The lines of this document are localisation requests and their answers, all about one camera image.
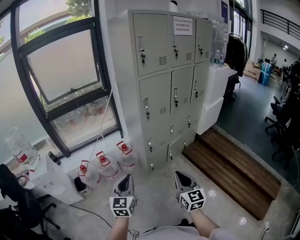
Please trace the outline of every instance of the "cardboard box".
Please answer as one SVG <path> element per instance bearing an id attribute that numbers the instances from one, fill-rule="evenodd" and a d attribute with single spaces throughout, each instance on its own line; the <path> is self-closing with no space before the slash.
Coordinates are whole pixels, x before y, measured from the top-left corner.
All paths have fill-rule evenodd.
<path id="1" fill-rule="evenodd" d="M 246 63 L 244 75 L 254 78 L 256 81 L 258 81 L 259 76 L 261 74 L 261 70 L 254 67 L 254 62 L 248 60 Z"/>

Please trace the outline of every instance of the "black bottle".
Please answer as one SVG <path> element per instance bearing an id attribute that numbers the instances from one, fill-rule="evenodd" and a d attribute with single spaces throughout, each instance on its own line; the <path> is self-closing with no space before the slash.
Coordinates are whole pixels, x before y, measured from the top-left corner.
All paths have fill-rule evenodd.
<path id="1" fill-rule="evenodd" d="M 55 156 L 51 151 L 48 153 L 49 157 L 53 162 L 55 162 L 58 166 L 61 164 L 61 161 Z"/>

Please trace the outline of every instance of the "blue container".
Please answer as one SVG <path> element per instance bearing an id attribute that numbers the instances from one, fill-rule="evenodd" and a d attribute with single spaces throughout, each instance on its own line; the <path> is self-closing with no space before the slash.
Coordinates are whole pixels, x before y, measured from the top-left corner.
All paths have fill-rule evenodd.
<path id="1" fill-rule="evenodd" d="M 269 78 L 270 78 L 271 72 L 272 72 L 272 65 L 270 63 L 263 62 L 262 63 L 262 72 L 259 76 L 258 83 L 261 83 L 263 85 L 267 85 L 268 81 L 269 81 Z"/>

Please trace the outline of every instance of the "red bottle cap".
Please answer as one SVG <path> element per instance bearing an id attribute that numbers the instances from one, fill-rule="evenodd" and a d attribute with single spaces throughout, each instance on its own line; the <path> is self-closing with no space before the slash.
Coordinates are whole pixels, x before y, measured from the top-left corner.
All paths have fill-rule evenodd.
<path id="1" fill-rule="evenodd" d="M 121 148 L 122 148 L 122 151 L 126 151 L 128 147 L 126 144 L 122 144 Z"/>
<path id="2" fill-rule="evenodd" d="M 86 171 L 86 166 L 85 165 L 80 165 L 80 170 L 83 171 L 83 172 Z"/>
<path id="3" fill-rule="evenodd" d="M 100 162 L 105 162 L 105 160 L 106 160 L 106 158 L 103 155 L 101 155 L 100 156 Z"/>

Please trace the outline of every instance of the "black cable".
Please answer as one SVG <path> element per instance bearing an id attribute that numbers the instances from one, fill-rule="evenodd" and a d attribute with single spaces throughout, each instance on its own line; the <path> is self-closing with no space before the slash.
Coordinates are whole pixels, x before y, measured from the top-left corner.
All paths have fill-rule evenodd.
<path id="1" fill-rule="evenodd" d="M 97 217 L 101 218 L 103 221 L 105 221 L 107 223 L 107 225 L 109 225 L 111 228 L 113 228 L 103 217 L 101 217 L 100 215 L 92 212 L 92 211 L 88 211 L 86 209 L 83 209 L 83 208 L 78 208 L 76 206 L 73 206 L 73 205 L 70 205 L 71 207 L 73 208 L 77 208 L 77 209 L 80 209 L 80 210 L 83 210 L 83 211 L 86 211 L 86 212 L 90 212 L 94 215 L 96 215 Z M 140 232 L 139 231 L 136 231 L 136 230 L 131 230 L 131 229 L 128 229 L 128 232 L 129 234 L 132 236 L 132 240 L 136 240 L 136 238 L 138 238 L 140 236 Z"/>

